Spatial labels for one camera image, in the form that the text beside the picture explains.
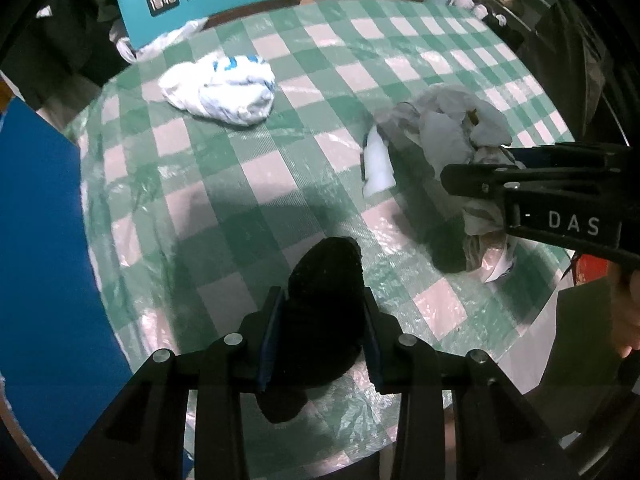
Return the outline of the small white bottle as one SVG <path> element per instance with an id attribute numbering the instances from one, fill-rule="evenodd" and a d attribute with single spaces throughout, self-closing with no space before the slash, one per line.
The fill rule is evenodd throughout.
<path id="1" fill-rule="evenodd" d="M 373 126 L 367 135 L 362 159 L 364 170 L 362 192 L 364 198 L 370 198 L 396 185 L 390 153 L 385 141 L 378 133 L 377 126 Z"/>

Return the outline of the white plastic bag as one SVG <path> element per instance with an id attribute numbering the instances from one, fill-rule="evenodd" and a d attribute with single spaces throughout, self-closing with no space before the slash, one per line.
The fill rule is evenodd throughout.
<path id="1" fill-rule="evenodd" d="M 131 43 L 124 22 L 119 18 L 112 24 L 108 38 L 110 38 L 120 57 L 126 63 L 136 64 L 137 62 L 156 58 L 168 47 L 191 38 L 198 32 L 201 32 L 205 28 L 206 23 L 207 18 L 188 21 L 180 28 L 171 30 L 170 32 L 164 32 L 148 44 L 136 48 Z"/>

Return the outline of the green checkered tablecloth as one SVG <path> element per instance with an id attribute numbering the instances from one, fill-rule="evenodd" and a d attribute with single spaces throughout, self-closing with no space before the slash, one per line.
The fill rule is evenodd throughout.
<path id="1" fill-rule="evenodd" d="M 269 117 L 232 129 L 172 107 L 158 77 L 206 54 L 264 58 Z M 450 6 L 328 1 L 200 32 L 129 66 L 66 127 L 81 162 L 89 257 L 131 367 L 236 330 L 327 236 L 350 236 L 378 305 L 436 348 L 503 356 L 567 267 L 521 242 L 510 272 L 466 273 L 463 223 L 420 148 L 390 142 L 396 184 L 362 195 L 361 148 L 376 114 L 432 84 L 468 88 L 501 112 L 517 146 L 568 129 L 512 50 Z"/>

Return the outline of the black sock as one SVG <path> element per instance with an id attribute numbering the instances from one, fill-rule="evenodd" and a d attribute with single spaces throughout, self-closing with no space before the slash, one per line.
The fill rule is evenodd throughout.
<path id="1" fill-rule="evenodd" d="M 363 289 L 361 250 L 349 236 L 320 240 L 296 264 L 281 306 L 272 382 L 255 394 L 267 420 L 295 418 L 308 390 L 329 385 L 355 363 Z"/>

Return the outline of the white cloth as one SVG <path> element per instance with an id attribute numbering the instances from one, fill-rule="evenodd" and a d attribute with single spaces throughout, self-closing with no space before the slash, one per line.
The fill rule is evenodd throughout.
<path id="1" fill-rule="evenodd" d="M 457 197 L 466 270 L 484 283 L 507 274 L 514 240 L 486 179 L 491 171 L 524 165 L 509 152 L 511 129 L 503 112 L 467 88 L 435 84 L 376 114 L 375 125 L 383 140 L 414 146 L 435 182 Z"/>

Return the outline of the blue-rimmed cardboard box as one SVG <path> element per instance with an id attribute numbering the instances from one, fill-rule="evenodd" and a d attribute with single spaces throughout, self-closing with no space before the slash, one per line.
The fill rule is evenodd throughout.
<path id="1" fill-rule="evenodd" d="M 1 403 L 61 472 L 130 376 L 89 259 L 78 147 L 15 98 L 1 115 Z"/>

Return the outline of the white blue sock bundle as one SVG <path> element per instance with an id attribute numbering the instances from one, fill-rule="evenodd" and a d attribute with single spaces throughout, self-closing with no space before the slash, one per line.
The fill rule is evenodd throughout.
<path id="1" fill-rule="evenodd" d="M 209 53 L 171 66 L 157 79 L 163 98 L 192 116 L 251 127 L 268 118 L 277 81 L 259 55 Z"/>

